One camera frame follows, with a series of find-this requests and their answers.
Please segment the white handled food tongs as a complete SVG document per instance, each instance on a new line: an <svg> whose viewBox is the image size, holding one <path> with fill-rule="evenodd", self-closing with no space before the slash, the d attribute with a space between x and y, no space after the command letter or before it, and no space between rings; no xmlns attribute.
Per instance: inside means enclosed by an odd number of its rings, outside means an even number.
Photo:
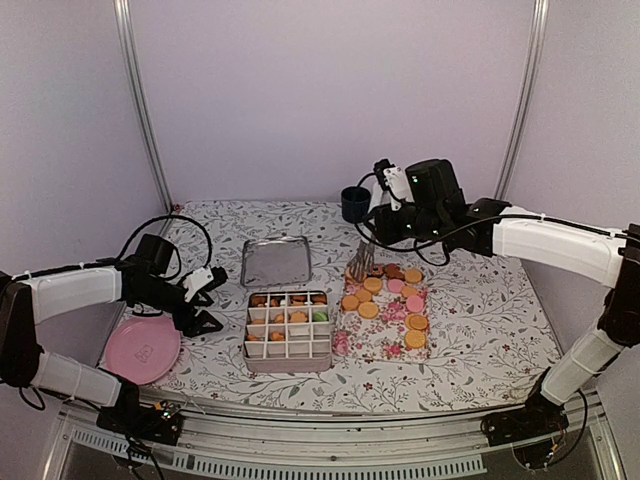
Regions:
<svg viewBox="0 0 640 480"><path fill-rule="evenodd" d="M347 263L346 272L355 282L362 282L375 264L375 244L364 236L356 248L355 254Z"/></svg>

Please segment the green sandwich cookie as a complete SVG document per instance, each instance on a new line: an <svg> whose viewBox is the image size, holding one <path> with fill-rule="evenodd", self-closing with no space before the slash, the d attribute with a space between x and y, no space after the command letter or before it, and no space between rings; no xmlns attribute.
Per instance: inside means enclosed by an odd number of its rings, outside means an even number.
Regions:
<svg viewBox="0 0 640 480"><path fill-rule="evenodd" d="M326 312L317 311L317 312L313 313L312 320L314 322L327 322L328 321L328 315L327 315Z"/></svg>

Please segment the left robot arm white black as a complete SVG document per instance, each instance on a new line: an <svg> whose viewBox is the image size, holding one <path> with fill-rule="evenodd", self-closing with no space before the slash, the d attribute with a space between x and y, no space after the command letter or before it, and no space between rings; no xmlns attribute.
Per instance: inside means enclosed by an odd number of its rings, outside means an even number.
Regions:
<svg viewBox="0 0 640 480"><path fill-rule="evenodd" d="M178 282L166 278L176 247L146 234L134 253L87 265L60 267L42 275L1 276L1 381L16 388L46 390L108 410L128 434L148 426L148 412L139 405L139 390L118 375L46 351L37 341L36 326L52 317L93 305L123 302L149 306L170 315L187 337L221 330L208 312L210 291L228 275L222 267L204 265Z"/></svg>

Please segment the pink round plate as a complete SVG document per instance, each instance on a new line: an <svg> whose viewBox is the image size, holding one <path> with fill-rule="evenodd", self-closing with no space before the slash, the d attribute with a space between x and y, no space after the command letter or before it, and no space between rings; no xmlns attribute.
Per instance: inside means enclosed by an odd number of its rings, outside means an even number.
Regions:
<svg viewBox="0 0 640 480"><path fill-rule="evenodd" d="M169 316L132 317L109 337L104 365L136 385L147 385L171 370L180 349L181 334Z"/></svg>

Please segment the brown flower cookie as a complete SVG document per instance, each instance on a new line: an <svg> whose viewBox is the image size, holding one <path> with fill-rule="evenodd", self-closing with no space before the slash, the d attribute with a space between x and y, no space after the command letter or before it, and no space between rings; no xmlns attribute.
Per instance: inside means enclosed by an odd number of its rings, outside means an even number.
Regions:
<svg viewBox="0 0 640 480"><path fill-rule="evenodd" d="M389 280L393 280L393 279L397 279L397 280L401 280L401 281L405 280L404 270L401 269L396 264L388 264L388 265L386 265L385 268L384 268L384 272L385 272L386 278L389 279Z"/></svg>

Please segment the dark blue mug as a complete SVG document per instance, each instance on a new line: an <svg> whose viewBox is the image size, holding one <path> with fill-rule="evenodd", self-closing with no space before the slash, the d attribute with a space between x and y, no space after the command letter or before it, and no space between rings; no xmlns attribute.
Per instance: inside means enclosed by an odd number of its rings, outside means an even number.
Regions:
<svg viewBox="0 0 640 480"><path fill-rule="evenodd" d="M371 193L362 186L348 186L341 191L341 213L344 221L360 223L369 211Z"/></svg>

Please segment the pink sandwich cookie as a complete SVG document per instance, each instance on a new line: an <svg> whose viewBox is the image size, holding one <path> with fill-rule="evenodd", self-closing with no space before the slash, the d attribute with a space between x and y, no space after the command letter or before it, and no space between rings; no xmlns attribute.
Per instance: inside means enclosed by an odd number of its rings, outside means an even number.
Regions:
<svg viewBox="0 0 640 480"><path fill-rule="evenodd" d="M387 289L395 294L400 293L405 287L403 280L392 278L387 281Z"/></svg>
<svg viewBox="0 0 640 480"><path fill-rule="evenodd" d="M425 301L419 295L411 295L406 299L406 308L409 312L420 313L425 308Z"/></svg>

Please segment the chocolate sprinkled donut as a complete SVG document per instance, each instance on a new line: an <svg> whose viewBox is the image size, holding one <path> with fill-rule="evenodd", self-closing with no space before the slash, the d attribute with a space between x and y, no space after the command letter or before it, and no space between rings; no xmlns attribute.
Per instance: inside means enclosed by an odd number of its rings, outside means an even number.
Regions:
<svg viewBox="0 0 640 480"><path fill-rule="evenodd" d="M381 265L374 265L368 271L369 277L381 278L384 275L384 267Z"/></svg>

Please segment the metal tin lid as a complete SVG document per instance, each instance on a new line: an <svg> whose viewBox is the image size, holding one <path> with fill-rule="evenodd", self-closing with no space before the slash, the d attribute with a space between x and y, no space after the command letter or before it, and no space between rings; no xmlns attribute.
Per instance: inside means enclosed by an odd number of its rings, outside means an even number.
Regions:
<svg viewBox="0 0 640 480"><path fill-rule="evenodd" d="M306 236L247 240L242 250L240 283L244 287L303 284L312 278Z"/></svg>

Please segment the floral rectangular tray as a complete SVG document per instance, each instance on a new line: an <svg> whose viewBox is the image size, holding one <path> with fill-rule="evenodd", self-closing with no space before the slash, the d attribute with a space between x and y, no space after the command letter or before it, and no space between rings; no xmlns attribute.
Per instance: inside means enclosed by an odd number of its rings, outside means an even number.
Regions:
<svg viewBox="0 0 640 480"><path fill-rule="evenodd" d="M333 334L333 353L362 360L421 363L431 356L428 315L428 286L425 273L415 267L398 265L405 273L405 287L398 293L387 289L385 272L381 278L367 276L353 281L345 272L339 316ZM409 312L406 299L419 295L425 301L420 313ZM427 344L409 349L404 341L408 330L421 330Z"/></svg>

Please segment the round embossed biscuit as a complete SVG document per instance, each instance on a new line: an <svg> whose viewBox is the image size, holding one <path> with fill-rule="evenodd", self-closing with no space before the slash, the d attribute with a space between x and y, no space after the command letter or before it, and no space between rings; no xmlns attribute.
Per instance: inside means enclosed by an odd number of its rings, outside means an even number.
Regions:
<svg viewBox="0 0 640 480"><path fill-rule="evenodd" d="M408 330L405 334L404 341L409 349L421 349L427 344L426 334L421 330Z"/></svg>

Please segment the floral tablecloth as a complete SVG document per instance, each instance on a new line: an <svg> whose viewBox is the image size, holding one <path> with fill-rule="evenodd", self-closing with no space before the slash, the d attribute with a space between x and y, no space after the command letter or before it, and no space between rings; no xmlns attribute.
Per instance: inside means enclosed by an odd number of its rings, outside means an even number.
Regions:
<svg viewBox="0 0 640 480"><path fill-rule="evenodd" d="M194 269L207 258L229 278L213 292L213 315L224 325L183 342L180 356L153 394L214 399L259 407L321 412L453 411L516 404L560 356L552 328L515 259L456 251L444 263L437 249L422 257L379 251L379 263L421 269L428 286L431 356L419 364L335 355L321 373L257 374L242 354L249 292L240 283L247 240L306 236L311 287L339 311L344 270L359 235L332 203L190 202L164 234Z"/></svg>

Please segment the aluminium front rail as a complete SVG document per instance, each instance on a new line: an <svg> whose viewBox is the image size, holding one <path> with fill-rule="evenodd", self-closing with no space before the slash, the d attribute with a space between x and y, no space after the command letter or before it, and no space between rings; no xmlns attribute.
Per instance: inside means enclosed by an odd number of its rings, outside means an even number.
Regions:
<svg viewBox="0 0 640 480"><path fill-rule="evenodd" d="M627 479L598 395L565 408L563 431L493 445L484 412L354 414L171 397L175 445L132 452L96 412L60 411L46 479Z"/></svg>

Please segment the right aluminium corner post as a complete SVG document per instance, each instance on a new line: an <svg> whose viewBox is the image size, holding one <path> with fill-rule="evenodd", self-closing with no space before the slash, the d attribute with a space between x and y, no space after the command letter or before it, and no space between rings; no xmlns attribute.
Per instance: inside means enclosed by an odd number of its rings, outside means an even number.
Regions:
<svg viewBox="0 0 640 480"><path fill-rule="evenodd" d="M512 127L507 142L494 196L506 200L516 169L518 155L526 129L536 80L544 50L550 2L535 0L525 56L524 71Z"/></svg>

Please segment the left aluminium corner post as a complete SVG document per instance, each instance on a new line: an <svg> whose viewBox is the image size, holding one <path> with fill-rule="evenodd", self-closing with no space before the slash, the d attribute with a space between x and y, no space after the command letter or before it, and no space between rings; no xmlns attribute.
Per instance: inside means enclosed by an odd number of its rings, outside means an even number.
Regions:
<svg viewBox="0 0 640 480"><path fill-rule="evenodd" d="M151 116L144 92L143 80L135 44L134 29L130 2L115 0L113 2L119 42L123 54L125 71L127 74L134 110L140 127L142 141L148 158L151 175L166 211L173 207L166 174L161 162L158 145L153 131Z"/></svg>

